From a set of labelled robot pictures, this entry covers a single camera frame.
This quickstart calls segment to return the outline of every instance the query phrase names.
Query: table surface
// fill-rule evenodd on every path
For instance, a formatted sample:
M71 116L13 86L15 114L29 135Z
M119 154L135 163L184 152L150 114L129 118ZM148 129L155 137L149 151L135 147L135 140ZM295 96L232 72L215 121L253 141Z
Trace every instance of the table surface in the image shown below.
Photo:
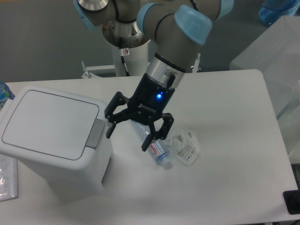
M130 97L140 77L9 83L29 84L109 102ZM191 166L173 159L164 170L129 122L113 135L115 157L105 193L91 196L49 185L19 163L19 198L0 202L1 223L23 225L235 225L299 219L282 193L297 189L271 101L257 70L186 75L165 112L175 126L197 131L202 150Z

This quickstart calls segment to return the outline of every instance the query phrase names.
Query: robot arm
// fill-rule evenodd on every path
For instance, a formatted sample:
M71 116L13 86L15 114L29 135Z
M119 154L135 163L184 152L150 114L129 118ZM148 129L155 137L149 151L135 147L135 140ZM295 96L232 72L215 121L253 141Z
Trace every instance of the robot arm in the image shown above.
M126 120L149 126L150 134L142 145L143 151L157 139L166 138L174 118L170 113L163 113L164 108L205 43L211 20L227 14L232 7L233 0L174 0L167 5L148 3L140 9L138 27L159 48L133 96L127 98L117 92L105 109L110 127L107 138L118 123ZM127 109L114 114L120 105L127 105ZM161 118L164 123L156 131L154 122Z
M111 20L134 22L141 7L140 0L74 0L73 3L83 22L88 21L91 28Z

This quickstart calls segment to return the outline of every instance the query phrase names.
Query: transparent plastic sheet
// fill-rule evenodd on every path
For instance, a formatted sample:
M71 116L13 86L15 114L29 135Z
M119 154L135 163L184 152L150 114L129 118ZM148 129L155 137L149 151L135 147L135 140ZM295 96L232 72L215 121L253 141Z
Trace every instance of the transparent plastic sheet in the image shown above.
M170 147L171 153L187 166L192 165L200 152L196 131L187 127L173 128L165 143Z
M12 100L6 101L0 111L0 122ZM0 202L18 197L17 159L0 154Z
M278 118L278 124L286 151L292 164L300 163L300 93L291 101Z
M278 119L285 111L286 106L298 98L298 91L285 84L267 78L265 78L265 83L275 115Z

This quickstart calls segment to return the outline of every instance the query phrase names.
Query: bottle label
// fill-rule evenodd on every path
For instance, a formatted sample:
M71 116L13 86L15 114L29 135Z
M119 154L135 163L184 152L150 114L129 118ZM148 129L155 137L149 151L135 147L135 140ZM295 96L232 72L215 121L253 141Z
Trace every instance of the bottle label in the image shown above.
M150 147L150 149L152 150L153 154L154 154L155 156L157 156L157 155L158 155L158 151L156 150L156 148L154 147L154 145L151 143L151 144L149 145L149 147Z

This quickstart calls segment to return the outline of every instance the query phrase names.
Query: silver metal cylinder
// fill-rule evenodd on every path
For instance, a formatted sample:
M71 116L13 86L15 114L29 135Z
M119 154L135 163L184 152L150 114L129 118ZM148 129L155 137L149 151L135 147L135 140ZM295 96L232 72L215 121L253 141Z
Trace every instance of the silver metal cylinder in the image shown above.
M109 0L78 0L79 5L88 11L99 11L105 8Z
M136 48L148 41L137 27L136 21L132 23L110 21L103 24L102 33L109 43L119 48Z
M175 75L175 81L172 84L172 88L177 88L184 74L181 71L174 69L173 67L165 64L158 58L154 57L149 64L146 73L151 76L154 80L160 82L163 85L167 85L170 75Z

